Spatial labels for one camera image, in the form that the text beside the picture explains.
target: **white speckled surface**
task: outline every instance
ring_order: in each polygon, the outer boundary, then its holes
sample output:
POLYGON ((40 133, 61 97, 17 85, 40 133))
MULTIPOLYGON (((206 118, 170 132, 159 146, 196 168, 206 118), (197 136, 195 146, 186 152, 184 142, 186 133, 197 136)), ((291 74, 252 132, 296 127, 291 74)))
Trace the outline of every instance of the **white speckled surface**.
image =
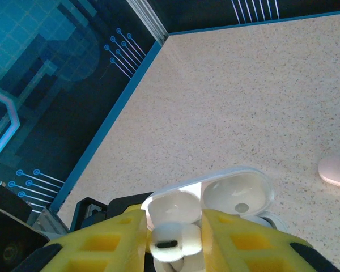
POLYGON ((269 175, 270 211, 340 268, 340 15, 172 36, 69 195, 104 203, 232 165, 269 175))

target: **earbud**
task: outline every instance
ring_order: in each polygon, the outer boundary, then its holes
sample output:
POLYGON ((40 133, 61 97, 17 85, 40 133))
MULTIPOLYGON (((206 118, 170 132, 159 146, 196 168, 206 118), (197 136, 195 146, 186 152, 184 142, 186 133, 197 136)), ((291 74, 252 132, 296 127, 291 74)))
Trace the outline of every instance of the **earbud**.
POLYGON ((164 223, 151 233, 150 251, 160 262, 175 262, 201 250, 201 231, 197 225, 164 223))

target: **computer mouse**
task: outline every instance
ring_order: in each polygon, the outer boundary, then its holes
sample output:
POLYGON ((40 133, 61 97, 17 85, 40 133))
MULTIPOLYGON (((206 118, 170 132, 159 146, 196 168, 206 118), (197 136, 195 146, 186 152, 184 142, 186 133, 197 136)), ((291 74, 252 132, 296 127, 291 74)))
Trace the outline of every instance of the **computer mouse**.
POLYGON ((320 160, 318 173, 326 182, 340 186, 340 156, 330 156, 320 160))

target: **open case lid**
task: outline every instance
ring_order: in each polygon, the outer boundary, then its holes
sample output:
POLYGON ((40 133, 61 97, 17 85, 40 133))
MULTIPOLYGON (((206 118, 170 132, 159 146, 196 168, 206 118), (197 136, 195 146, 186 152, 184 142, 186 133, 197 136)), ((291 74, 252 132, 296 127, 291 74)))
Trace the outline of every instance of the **open case lid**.
POLYGON ((269 178, 252 167, 232 167, 152 193, 142 204, 150 230, 166 222, 194 223, 202 209, 254 216, 274 200, 269 178))

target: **blue edge trim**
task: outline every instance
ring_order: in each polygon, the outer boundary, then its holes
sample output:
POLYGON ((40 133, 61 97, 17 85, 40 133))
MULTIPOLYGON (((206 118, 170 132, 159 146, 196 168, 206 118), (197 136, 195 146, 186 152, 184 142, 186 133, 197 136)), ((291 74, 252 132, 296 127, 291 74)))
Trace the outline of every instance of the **blue edge trim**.
MULTIPOLYGON (((173 32, 173 33, 170 33, 169 35, 175 36, 175 35, 229 29, 229 28, 236 28, 236 27, 255 26, 259 24, 280 23, 280 22, 303 20, 303 19, 310 19, 310 18, 317 18, 317 17, 323 17, 323 16, 338 15, 338 14, 340 14, 340 11, 316 14, 316 15, 300 16, 300 17, 287 18, 287 19, 269 20, 269 21, 247 23, 247 24, 228 25, 225 27, 213 27, 213 28, 196 29, 196 30, 190 30, 190 31, 173 32)), ((131 78, 129 84, 127 84, 126 88, 124 89, 124 91, 122 92, 118 100, 116 101, 115 105, 113 106, 109 114, 107 115, 102 125, 100 126, 99 130, 97 131, 96 135, 92 139, 91 143, 88 145, 82 157, 80 157, 73 171, 70 173, 69 177, 64 183, 62 189, 59 191, 59 193, 53 200, 52 204, 50 205, 50 209, 52 211, 56 213, 59 211, 59 209, 65 202, 67 196, 72 191, 72 188, 74 187, 79 177, 83 173, 84 169, 86 168, 87 164, 92 159, 93 155, 95 154, 96 150, 100 146, 104 137, 107 135, 109 129, 114 124, 118 115, 120 115, 122 109, 126 105, 127 101, 130 99, 132 93, 135 91, 137 85, 140 83, 147 69, 150 67, 155 57, 157 56, 157 54, 160 52, 160 50, 161 50, 161 45, 158 42, 155 42, 152 48, 150 49, 150 51, 148 52, 147 56, 145 57, 144 61, 140 65, 139 69, 136 71, 134 76, 131 78)))

